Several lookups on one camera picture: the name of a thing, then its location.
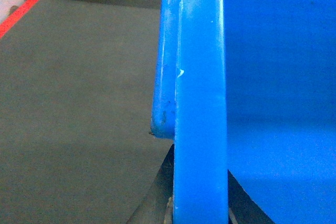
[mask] gray carpet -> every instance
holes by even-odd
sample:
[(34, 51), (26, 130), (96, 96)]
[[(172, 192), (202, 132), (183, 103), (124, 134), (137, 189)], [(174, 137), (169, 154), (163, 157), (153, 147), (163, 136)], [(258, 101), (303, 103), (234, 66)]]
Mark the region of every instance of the gray carpet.
[(0, 40), (0, 223), (125, 223), (171, 146), (148, 134), (160, 0), (41, 0)]

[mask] blue plastic bin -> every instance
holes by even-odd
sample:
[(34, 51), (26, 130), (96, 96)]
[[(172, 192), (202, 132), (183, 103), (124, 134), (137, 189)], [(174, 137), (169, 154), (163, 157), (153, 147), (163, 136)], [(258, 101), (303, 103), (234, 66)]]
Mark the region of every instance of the blue plastic bin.
[(275, 223), (336, 223), (335, 100), (336, 0), (162, 0), (175, 224), (226, 223), (227, 168)]

